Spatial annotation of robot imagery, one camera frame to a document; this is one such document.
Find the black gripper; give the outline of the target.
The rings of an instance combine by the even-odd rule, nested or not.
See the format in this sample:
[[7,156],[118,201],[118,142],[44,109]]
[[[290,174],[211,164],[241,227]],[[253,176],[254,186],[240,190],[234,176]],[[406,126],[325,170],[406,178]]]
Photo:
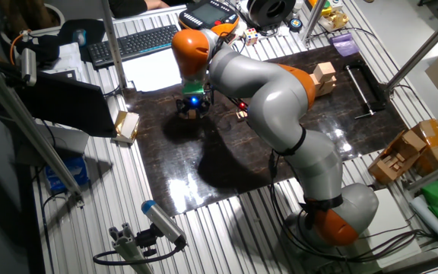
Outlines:
[[211,101],[207,96],[193,95],[176,100],[176,114],[182,119],[188,118],[189,110],[196,110],[198,118],[202,119],[208,115],[210,107]]

